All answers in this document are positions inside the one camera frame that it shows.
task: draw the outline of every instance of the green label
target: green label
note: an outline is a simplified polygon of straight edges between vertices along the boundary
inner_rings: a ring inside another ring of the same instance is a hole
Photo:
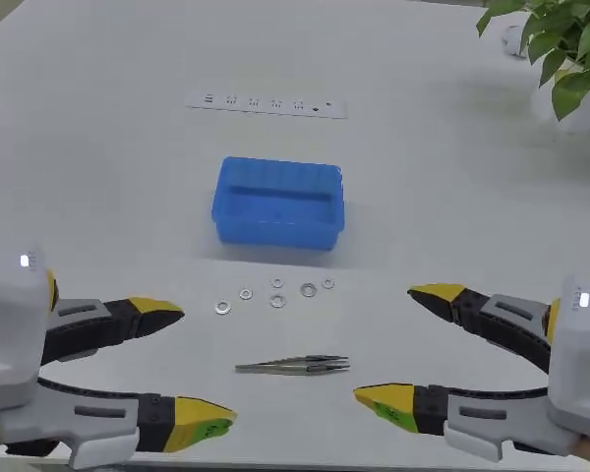
[[[199,441],[207,440],[209,438],[217,438],[223,436],[229,431],[232,422],[229,420],[213,420],[200,423],[195,428],[193,439],[190,444],[198,443]]]
[[[409,431],[411,433],[418,432],[417,425],[415,424],[415,419],[413,418],[412,414],[403,413],[391,406],[377,402],[374,403],[374,407],[376,408],[375,411],[378,416],[385,418],[395,426],[399,426],[403,430]]]

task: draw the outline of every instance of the robotic arm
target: robotic arm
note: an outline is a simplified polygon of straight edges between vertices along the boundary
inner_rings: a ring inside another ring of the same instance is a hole
[[[387,383],[357,388],[358,401],[412,433],[493,461],[502,443],[590,458],[590,286],[569,277],[552,304],[487,296],[462,285],[412,287],[438,317],[522,356],[548,374],[548,388],[475,391]]]
[[[62,300],[40,250],[0,251],[0,443],[11,454],[45,456],[63,442],[70,466],[81,469],[227,433],[236,414],[204,400],[95,391],[37,375],[49,362],[90,356],[183,316],[147,298]]]

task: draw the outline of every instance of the yellow fingertip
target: yellow fingertip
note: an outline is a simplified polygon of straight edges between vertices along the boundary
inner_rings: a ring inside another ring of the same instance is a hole
[[[175,426],[164,452],[175,452],[209,438],[223,436],[236,420],[236,413],[197,398],[175,398]]]
[[[414,285],[409,291],[422,292],[446,300],[448,303],[459,296],[465,286],[458,283],[430,283],[428,285]]]
[[[558,314],[560,313],[560,299],[556,298],[551,304],[549,310],[549,323],[547,327],[547,339],[550,344],[553,344],[553,334],[555,333],[555,325],[558,322]]]
[[[151,298],[132,297],[129,299],[131,303],[138,309],[142,314],[167,311],[167,312],[181,312],[181,308],[177,305],[173,305],[170,302],[161,300],[153,300]]]
[[[415,386],[403,383],[362,386],[354,390],[356,399],[381,418],[410,433],[418,433],[413,417]]]

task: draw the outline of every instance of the led light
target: led light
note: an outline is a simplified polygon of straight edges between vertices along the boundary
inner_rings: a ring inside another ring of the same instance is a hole
[[[590,303],[590,294],[588,292],[583,292],[581,294],[581,298],[579,299],[579,306],[582,308],[586,308]]]

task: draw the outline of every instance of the electrical outlet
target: electrical outlet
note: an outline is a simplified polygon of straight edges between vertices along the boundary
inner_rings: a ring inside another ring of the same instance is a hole
[[[189,108],[269,113],[273,115],[315,116],[318,118],[347,118],[345,102],[337,100],[287,99],[236,95],[233,93],[191,93]]]

